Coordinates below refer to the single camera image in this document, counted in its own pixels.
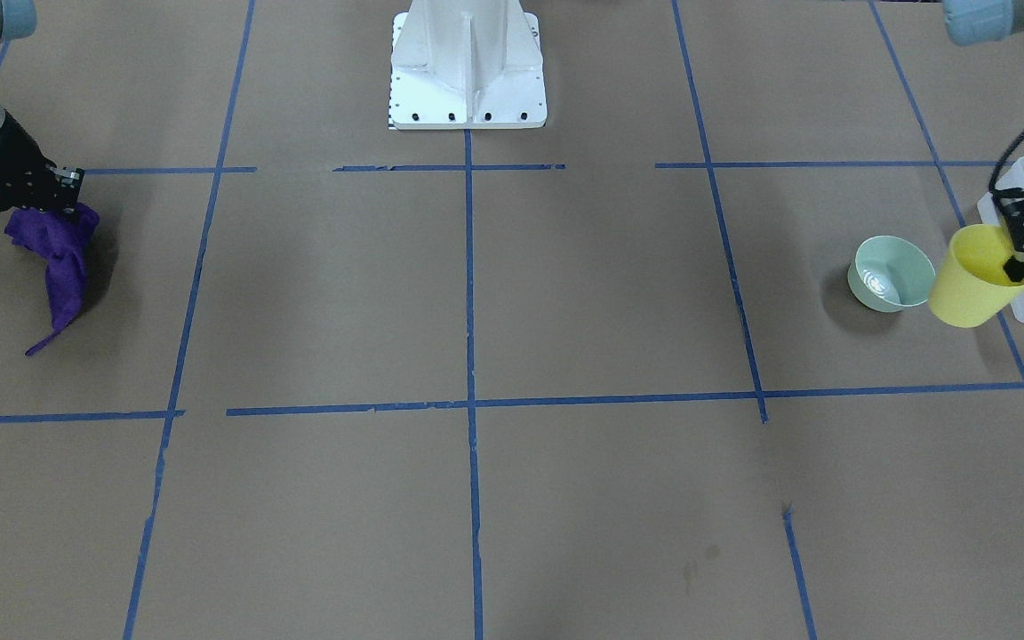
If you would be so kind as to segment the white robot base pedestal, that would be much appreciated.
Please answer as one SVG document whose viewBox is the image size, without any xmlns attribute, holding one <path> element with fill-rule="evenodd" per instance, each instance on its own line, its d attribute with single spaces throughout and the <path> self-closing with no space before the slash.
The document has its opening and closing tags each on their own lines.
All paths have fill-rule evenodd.
<svg viewBox="0 0 1024 640">
<path fill-rule="evenodd" d="M 519 1 L 413 1 L 391 36 L 390 129 L 525 130 L 548 121 L 540 22 Z"/>
</svg>

